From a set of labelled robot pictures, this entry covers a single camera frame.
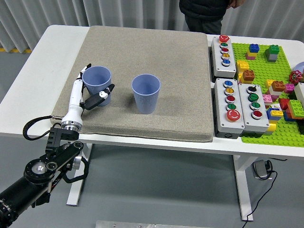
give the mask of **power adapter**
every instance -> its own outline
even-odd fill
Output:
[[[268,176],[266,163],[264,160],[255,161],[252,163],[253,175],[257,179],[265,178]]]

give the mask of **green lego baseplate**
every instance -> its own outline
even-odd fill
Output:
[[[246,60],[246,52],[249,49],[250,44],[232,43],[235,60]],[[253,84],[261,86],[262,93],[265,94],[268,90],[265,86],[267,79],[273,79],[289,83],[289,75],[291,68],[288,64],[286,56],[282,47],[278,53],[278,58],[275,63],[268,63],[265,58],[264,52],[269,48],[269,45],[259,45],[259,52],[255,60],[246,60],[249,63],[250,70],[255,72],[255,79]],[[284,92],[280,95],[280,98],[289,98],[289,94]],[[279,146],[294,146],[304,147],[304,135],[301,135],[298,130],[296,122],[286,122],[282,117],[276,124],[276,130],[272,135],[263,135],[259,138],[256,137],[241,137],[244,143],[255,144],[267,144],[267,145],[279,145]]]

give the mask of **pink lego brick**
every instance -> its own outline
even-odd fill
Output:
[[[285,84],[284,93],[291,94],[294,89],[295,89],[294,84]]]
[[[272,102],[275,102],[278,98],[279,96],[271,95]]]
[[[247,53],[246,53],[246,59],[247,59],[247,60],[255,60],[256,57],[248,56]]]
[[[269,95],[269,94],[263,94],[263,100],[264,100],[265,105],[272,104],[271,95]]]

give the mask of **gray control box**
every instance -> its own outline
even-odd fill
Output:
[[[227,87],[224,86],[225,82],[229,82],[229,88],[233,89],[233,97],[235,99],[234,105],[236,110],[240,113],[240,118],[236,121],[230,121],[227,118],[227,105],[226,102],[227,95],[225,90]],[[234,79],[217,78],[214,84],[214,113],[215,124],[216,124],[216,137],[220,138],[232,138],[236,139],[243,132],[245,128],[243,120],[243,111],[241,105],[241,99],[238,92],[238,82]]]
[[[248,97],[250,94],[247,92],[247,89],[250,86],[256,86],[255,94],[258,95],[258,99],[256,100],[256,102],[260,104],[259,111],[261,112],[262,115],[260,119],[255,119],[252,116],[252,112],[254,110],[250,108],[252,102],[249,101]],[[251,132],[251,134],[249,134],[251,136],[261,136],[265,131],[267,131],[269,127],[269,120],[266,113],[261,87],[260,85],[239,84],[238,90],[241,98],[241,104],[242,104],[242,110],[243,110],[243,116],[245,122],[244,132],[247,133]]]
[[[233,48],[231,39],[229,39],[227,42],[228,44],[227,48],[229,50],[229,66],[224,66],[222,64],[223,59],[221,58],[221,47],[220,47],[220,41],[218,37],[214,37],[211,43],[211,54],[212,54],[212,68],[213,68],[213,75],[214,77],[224,77],[224,78],[233,78],[236,74],[236,62],[234,59],[233,54]]]

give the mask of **ribbed cup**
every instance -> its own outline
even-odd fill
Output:
[[[154,75],[143,74],[135,77],[131,85],[137,109],[142,114],[153,113],[161,88],[160,80]]]
[[[91,96],[106,89],[111,84],[111,79],[111,71],[104,66],[92,66],[82,74],[82,80]],[[109,95],[106,100],[98,106],[105,106],[109,104],[110,101],[111,95]]]

